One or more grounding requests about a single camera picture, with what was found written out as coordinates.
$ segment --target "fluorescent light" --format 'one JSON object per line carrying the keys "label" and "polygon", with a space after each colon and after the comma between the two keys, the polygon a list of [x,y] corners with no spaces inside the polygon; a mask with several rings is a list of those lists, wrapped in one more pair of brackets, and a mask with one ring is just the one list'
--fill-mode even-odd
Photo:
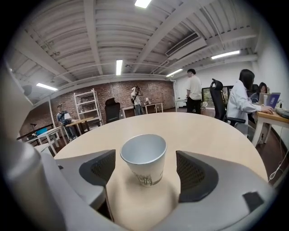
{"label": "fluorescent light", "polygon": [[138,6],[141,8],[147,8],[151,1],[152,0],[136,0],[135,6]]}
{"label": "fluorescent light", "polygon": [[122,60],[117,60],[117,75],[121,75]]}
{"label": "fluorescent light", "polygon": [[53,88],[53,87],[44,85],[44,84],[42,84],[42,83],[37,83],[36,86],[42,87],[42,88],[46,88],[46,89],[49,89],[49,90],[52,90],[52,91],[57,91],[57,90],[58,90],[57,88]]}
{"label": "fluorescent light", "polygon": [[212,59],[214,60],[217,58],[221,58],[221,57],[225,57],[225,56],[229,56],[229,55],[236,55],[236,54],[240,54],[240,51],[232,51],[232,52],[224,53],[221,55],[216,55],[216,56],[213,56]]}
{"label": "fluorescent light", "polygon": [[168,74],[167,77],[170,77],[171,75],[173,75],[173,74],[175,74],[175,73],[178,73],[178,72],[180,72],[180,71],[182,71],[182,69],[176,70],[176,71],[174,71],[173,73]]}

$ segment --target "floor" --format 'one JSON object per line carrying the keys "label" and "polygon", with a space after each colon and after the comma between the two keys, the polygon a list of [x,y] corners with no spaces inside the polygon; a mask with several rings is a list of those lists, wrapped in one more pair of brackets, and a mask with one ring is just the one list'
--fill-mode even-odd
{"label": "floor", "polygon": [[[175,108],[164,110],[164,112],[175,112],[175,111],[176,111]],[[178,108],[178,112],[186,112],[186,108]],[[201,114],[205,116],[214,117],[215,111],[214,110],[202,110]],[[264,126],[263,131],[262,131],[262,133],[264,134],[264,138],[267,134],[267,131],[268,131],[268,127]],[[56,152],[59,152],[64,147],[64,141],[62,138],[60,139],[59,145],[60,145],[59,148],[55,148]],[[275,136],[273,132],[270,132],[270,136],[268,138],[267,143],[257,145],[256,149],[259,152],[264,162],[267,175],[269,178],[271,173],[273,173],[277,169],[279,163],[284,158],[285,150],[281,148],[280,141],[278,140],[278,138]],[[275,177],[272,180],[270,180],[270,184],[273,185],[278,180],[278,178],[282,174],[282,171],[285,170],[285,168],[288,166],[288,163],[289,163],[288,159],[286,159],[283,162],[281,168],[277,171]]]}

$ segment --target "man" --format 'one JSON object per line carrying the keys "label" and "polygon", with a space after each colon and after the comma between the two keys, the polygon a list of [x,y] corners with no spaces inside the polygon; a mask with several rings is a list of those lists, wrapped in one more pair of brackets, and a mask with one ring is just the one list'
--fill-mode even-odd
{"label": "man", "polygon": [[65,126],[65,125],[71,124],[71,120],[65,119],[65,114],[68,114],[68,111],[62,110],[62,104],[58,105],[57,109],[58,109],[58,113],[56,115],[57,121],[59,122],[59,124],[61,126],[64,126],[64,128],[67,132],[67,135],[68,135],[69,142],[71,142],[72,140],[74,140],[76,138],[76,135],[75,135],[75,131],[74,131],[73,127],[66,127]]}
{"label": "man", "polygon": [[132,88],[133,92],[131,93],[131,101],[134,104],[135,115],[143,115],[143,107],[140,102],[140,87],[135,86]]}
{"label": "man", "polygon": [[202,101],[202,84],[200,79],[196,76],[194,69],[189,69],[188,80],[186,84],[186,97],[187,97],[187,109],[188,113],[193,113],[195,109],[196,114],[200,114],[200,103]]}

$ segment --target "beige tabletop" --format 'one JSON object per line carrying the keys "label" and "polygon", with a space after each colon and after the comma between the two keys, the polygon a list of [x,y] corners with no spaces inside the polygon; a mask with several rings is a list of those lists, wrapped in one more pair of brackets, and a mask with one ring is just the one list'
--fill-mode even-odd
{"label": "beige tabletop", "polygon": [[[141,186],[120,157],[121,146],[139,134],[160,135],[168,144],[163,178],[153,187]],[[118,120],[78,137],[55,159],[105,149],[116,150],[116,168],[107,184],[112,215],[116,224],[135,231],[150,229],[176,207],[180,194],[176,150],[237,162],[267,180],[263,161],[251,142],[229,124],[205,115],[166,112]]]}
{"label": "beige tabletop", "polygon": [[73,122],[73,123],[71,123],[71,124],[66,125],[66,127],[70,127],[70,126],[73,126],[73,125],[77,125],[77,124],[83,123],[83,122],[88,121],[88,120],[91,120],[91,119],[93,119],[93,117],[84,118],[84,119],[82,119],[82,120],[77,120],[77,121],[75,121],[75,122]]}
{"label": "beige tabletop", "polygon": [[257,115],[258,115],[259,117],[264,117],[264,118],[271,119],[271,120],[277,120],[277,121],[280,121],[280,122],[284,122],[284,123],[289,124],[289,119],[286,119],[286,118],[284,118],[284,117],[281,117],[281,116],[278,115],[276,112],[274,112],[274,114],[270,115],[270,114],[267,114],[267,113],[258,111],[258,112],[257,112]]}

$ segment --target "woman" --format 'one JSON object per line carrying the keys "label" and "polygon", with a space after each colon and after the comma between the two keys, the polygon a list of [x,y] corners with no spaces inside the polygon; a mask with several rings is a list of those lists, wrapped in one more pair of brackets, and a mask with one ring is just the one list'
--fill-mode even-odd
{"label": "woman", "polygon": [[248,113],[262,111],[264,113],[273,114],[273,108],[270,106],[260,106],[252,104],[247,96],[247,90],[250,90],[255,75],[252,71],[243,69],[240,78],[231,90],[227,106],[227,117],[243,119],[244,124],[238,123],[236,128],[247,136],[248,134]]}
{"label": "woman", "polygon": [[258,88],[258,92],[254,93],[250,96],[250,99],[252,100],[253,103],[259,102],[260,93],[268,93],[267,85],[263,82],[260,83],[259,88]]}

